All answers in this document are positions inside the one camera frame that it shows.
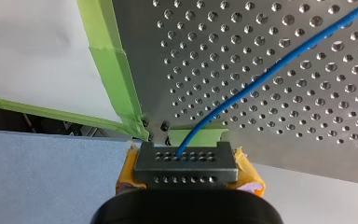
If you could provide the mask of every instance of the screw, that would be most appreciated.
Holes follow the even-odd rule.
[[[167,132],[170,129],[170,125],[167,121],[164,121],[159,127],[163,132]]]

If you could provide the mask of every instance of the blue wire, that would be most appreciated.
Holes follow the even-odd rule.
[[[249,86],[247,86],[245,89],[239,91],[237,94],[226,100],[224,103],[222,103],[220,106],[218,106],[215,110],[213,110],[210,114],[208,114],[204,119],[202,119],[192,130],[191,132],[186,136],[185,140],[182,142],[182,144],[179,146],[176,156],[180,157],[182,156],[183,152],[186,150],[186,147],[188,143],[191,141],[191,139],[203,128],[205,125],[207,125],[215,116],[220,114],[223,110],[227,109],[229,106],[233,105],[234,103],[238,102],[242,97],[249,94],[251,91],[254,91],[255,89],[259,88],[264,82],[266,82],[268,79],[273,77],[277,72],[279,72],[282,68],[284,68],[287,64],[289,64],[292,60],[300,56],[302,53],[307,51],[308,49],[311,49],[312,47],[316,46],[321,42],[323,39],[329,37],[342,27],[350,24],[354,20],[358,18],[358,8],[356,8],[354,11],[350,12],[348,15],[340,19],[339,21],[336,21],[334,24],[330,25],[329,27],[322,30],[319,34],[313,36],[308,41],[303,43],[302,45],[298,46],[297,48],[293,49],[291,52],[286,54],[283,58],[281,58],[277,63],[272,65],[270,69],[265,72],[263,75],[261,75],[256,81],[252,82]]]

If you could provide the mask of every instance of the white wall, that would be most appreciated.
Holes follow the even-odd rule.
[[[255,164],[285,224],[358,223],[358,184]]]

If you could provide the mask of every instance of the gray surface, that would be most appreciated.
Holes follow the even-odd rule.
[[[224,188],[238,180],[238,168],[228,142],[216,147],[192,147],[181,158],[177,147],[143,143],[134,168],[135,180],[149,188]]]
[[[221,1],[218,0],[205,1],[203,8],[197,8],[196,0],[182,1],[179,7],[173,0],[158,2],[159,7],[154,7],[151,0],[114,0],[118,28],[136,90],[143,112],[150,119],[148,129],[160,143],[166,137],[166,133],[159,129],[163,121],[168,121],[173,128],[191,127],[209,112],[206,107],[213,108],[213,101],[222,102],[222,97],[229,97],[234,89],[240,90],[255,78],[254,75],[262,74],[289,50],[358,7],[358,1],[342,0],[254,1],[255,8],[248,11],[246,1],[228,1],[226,9],[220,7]],[[271,9],[275,2],[281,3],[280,11]],[[309,4],[310,10],[301,13],[299,9],[305,3]],[[334,4],[339,6],[339,12],[328,13]],[[167,9],[173,13],[169,20],[164,18]],[[186,19],[188,11],[194,13],[194,20]],[[211,11],[218,14],[217,21],[208,20]],[[231,21],[234,12],[242,15],[240,22]],[[260,13],[268,16],[266,23],[256,21]],[[285,16],[293,16],[293,24],[284,25],[282,18]],[[314,16],[323,18],[322,25],[310,26],[310,19]],[[158,21],[163,22],[162,28],[158,28]],[[183,29],[177,28],[178,22],[183,23]],[[200,23],[206,24],[206,30],[199,30]],[[221,31],[223,24],[229,26],[227,32]],[[250,34],[244,32],[247,25],[253,27]],[[269,28],[273,26],[279,30],[276,35],[269,34]],[[296,36],[296,29],[300,28],[305,34]],[[173,39],[168,38],[170,32],[176,33]],[[197,38],[190,41],[188,34],[192,32]],[[358,20],[304,53],[276,74],[281,79],[266,83],[268,90],[260,89],[246,97],[246,103],[238,102],[210,127],[229,128],[224,140],[229,140],[234,147],[245,148],[258,163],[358,182],[358,73],[355,71],[358,39],[351,39],[354,32],[358,32]],[[210,34],[217,34],[219,40],[211,43],[208,40]],[[231,43],[233,35],[241,36],[240,44]],[[255,44],[258,36],[265,37],[264,45]],[[283,38],[290,39],[289,47],[280,47]],[[166,41],[166,48],[161,46],[161,41]],[[336,41],[342,41],[344,49],[332,49]],[[187,48],[181,49],[181,42],[186,43]],[[200,50],[201,44],[206,44],[208,49]],[[229,47],[228,52],[221,51],[223,45]],[[246,47],[252,52],[244,54]],[[274,49],[275,54],[268,56],[268,49]],[[172,50],[176,50],[178,56],[174,53],[176,57],[173,57]],[[191,51],[198,53],[198,59],[190,58]],[[320,52],[325,54],[322,60],[316,57]],[[210,60],[214,53],[219,55],[216,62]],[[353,60],[345,63],[343,58],[347,54]],[[232,63],[230,57],[233,55],[240,56],[241,62]],[[255,57],[262,57],[263,63],[254,64]],[[169,59],[170,63],[165,64],[164,59]],[[183,66],[183,60],[188,61],[188,66]],[[301,68],[306,68],[302,63],[305,61],[310,61],[310,68]],[[202,68],[203,62],[209,66]],[[221,69],[223,63],[228,65],[228,70]],[[335,71],[329,68],[330,63],[337,66]],[[250,71],[242,72],[243,66],[249,66]],[[192,69],[199,69],[200,75],[193,76]],[[289,70],[296,71],[296,75],[288,76]],[[211,77],[212,71],[219,72],[220,76]],[[233,73],[238,73],[240,78],[233,80]],[[316,73],[320,77],[313,78],[312,74]],[[345,80],[338,81],[341,75]],[[182,83],[183,88],[177,88],[177,83]],[[194,89],[195,85],[200,85],[199,91]],[[213,92],[213,86],[220,92]],[[286,88],[291,88],[291,92],[285,92]],[[192,91],[192,95],[187,95],[187,91]],[[308,95],[308,91],[314,91],[314,94]]]
[[[115,194],[127,147],[98,138],[0,133],[0,223],[89,223]],[[358,184],[255,168],[267,183],[265,199],[285,224],[358,223]]]
[[[0,223],[89,223],[115,195],[125,142],[0,133]]]

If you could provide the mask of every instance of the white surface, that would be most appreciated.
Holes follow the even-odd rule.
[[[76,0],[0,0],[0,99],[121,122]]]
[[[358,223],[358,184],[255,164],[285,224]]]

